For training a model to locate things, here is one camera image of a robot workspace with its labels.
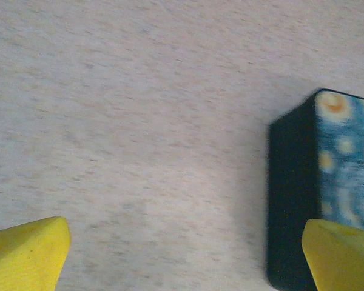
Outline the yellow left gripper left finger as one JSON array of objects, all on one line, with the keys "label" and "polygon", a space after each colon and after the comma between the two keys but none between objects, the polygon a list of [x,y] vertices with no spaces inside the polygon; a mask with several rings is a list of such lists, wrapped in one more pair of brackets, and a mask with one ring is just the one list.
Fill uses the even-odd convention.
[{"label": "yellow left gripper left finger", "polygon": [[55,290],[70,243],[59,216],[0,230],[0,291]]}]

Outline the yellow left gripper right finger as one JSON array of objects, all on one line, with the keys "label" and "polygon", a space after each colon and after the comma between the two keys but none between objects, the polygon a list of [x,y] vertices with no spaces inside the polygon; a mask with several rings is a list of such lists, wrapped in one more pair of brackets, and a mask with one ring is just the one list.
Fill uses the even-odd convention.
[{"label": "yellow left gripper right finger", "polygon": [[364,290],[364,230],[310,219],[302,249],[319,291]]}]

